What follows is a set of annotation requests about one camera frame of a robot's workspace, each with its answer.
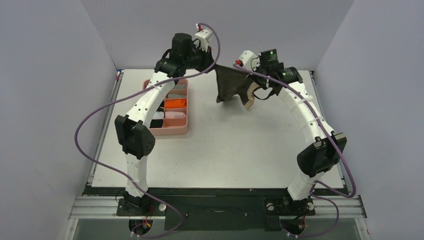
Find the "white wall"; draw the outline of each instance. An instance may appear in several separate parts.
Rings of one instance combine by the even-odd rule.
[[[221,39],[219,64],[277,48],[301,70],[317,67],[353,1],[81,0],[118,68],[152,68],[175,33],[194,34],[204,22]]]
[[[373,240],[423,239],[423,40],[423,0],[356,0],[315,72]]]
[[[115,77],[79,0],[0,3],[0,239],[62,237],[90,168],[74,131]],[[91,154],[101,115],[80,136]]]

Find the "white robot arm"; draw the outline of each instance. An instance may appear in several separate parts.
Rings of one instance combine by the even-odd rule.
[[[314,181],[319,180],[339,161],[338,155],[327,140],[323,130],[318,126],[317,121],[321,121],[327,133],[333,134],[341,150],[343,150],[346,144],[346,138],[342,133],[335,134],[333,128],[327,124],[312,102],[313,96],[306,91],[302,77],[300,77],[294,67],[284,68],[283,64],[278,62],[277,51],[275,49],[261,52],[259,56],[256,56],[249,50],[244,51],[238,58],[238,64],[247,70],[261,72],[267,76],[275,75],[304,97],[304,99],[300,99],[285,87],[281,88],[279,92],[279,97],[288,106],[299,123],[305,142],[309,146],[297,156],[300,169],[293,182],[288,186],[287,191],[293,200],[307,198],[310,195]],[[263,78],[250,76],[264,89],[270,87],[270,84],[273,84],[273,82],[270,83]],[[312,114],[310,109],[304,104],[304,101],[309,102],[313,110],[318,114],[317,117]]]
[[[175,34],[172,38],[172,48],[167,50],[162,59],[157,62],[147,85],[147,89],[152,89],[144,93],[125,116],[118,115],[115,119],[118,141],[125,153],[127,173],[146,192],[149,188],[146,181],[147,159],[155,145],[155,138],[148,128],[154,113],[176,84],[172,80],[163,84],[159,83],[171,78],[183,77],[187,69],[204,71],[214,62],[209,47],[213,32],[210,29],[201,29],[199,26],[197,30],[194,40],[186,33]],[[128,203],[135,206],[146,205],[144,193],[138,190],[130,180],[127,182],[123,196]]]

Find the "white table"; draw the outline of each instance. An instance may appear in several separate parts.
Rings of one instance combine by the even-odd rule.
[[[138,92],[153,70],[126,69],[117,98]],[[315,95],[308,71],[300,71],[310,95]],[[299,171],[297,154],[307,147],[300,126],[277,96],[246,110],[238,97],[216,103],[215,71],[188,82],[188,133],[158,136],[148,156],[147,183],[157,188],[287,188]],[[138,97],[118,103],[103,141],[99,160],[127,171],[114,120],[124,116]],[[314,103],[320,109],[318,101]],[[343,188],[337,166],[322,180]],[[93,187],[126,187],[124,176],[97,166]]]

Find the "pink tray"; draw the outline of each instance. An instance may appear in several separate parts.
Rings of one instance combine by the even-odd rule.
[[[149,84],[150,79],[144,81],[143,89],[147,87]],[[186,84],[186,88],[184,89],[176,89],[178,88],[178,85]],[[169,93],[165,97],[165,102],[168,99],[169,94],[180,94],[185,95],[185,99],[187,100],[186,107],[182,108],[165,108],[165,119],[163,119],[163,126],[159,128],[149,128],[150,132],[154,136],[163,136],[163,135],[184,135],[188,131],[187,123],[188,123],[188,108],[189,108],[189,81],[187,79],[181,79],[178,81],[177,85],[175,85],[174,89],[169,91]],[[185,113],[184,118],[167,118],[167,112],[183,112]]]

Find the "brown cloth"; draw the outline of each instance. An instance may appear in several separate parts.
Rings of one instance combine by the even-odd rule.
[[[213,68],[218,85],[216,103],[225,102],[234,95],[239,95],[244,107],[249,109],[255,101],[253,91],[258,85],[253,80],[246,78],[248,73],[218,64],[215,64]]]

